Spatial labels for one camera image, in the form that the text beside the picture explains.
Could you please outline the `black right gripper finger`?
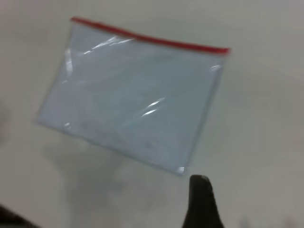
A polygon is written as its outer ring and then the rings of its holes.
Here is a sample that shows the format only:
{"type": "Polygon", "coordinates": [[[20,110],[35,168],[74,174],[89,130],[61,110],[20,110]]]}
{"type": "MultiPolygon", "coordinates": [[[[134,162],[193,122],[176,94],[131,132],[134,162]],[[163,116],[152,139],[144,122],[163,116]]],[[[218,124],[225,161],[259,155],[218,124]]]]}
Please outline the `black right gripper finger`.
{"type": "Polygon", "coordinates": [[[184,228],[224,228],[213,187],[207,176],[191,175],[184,228]]]}

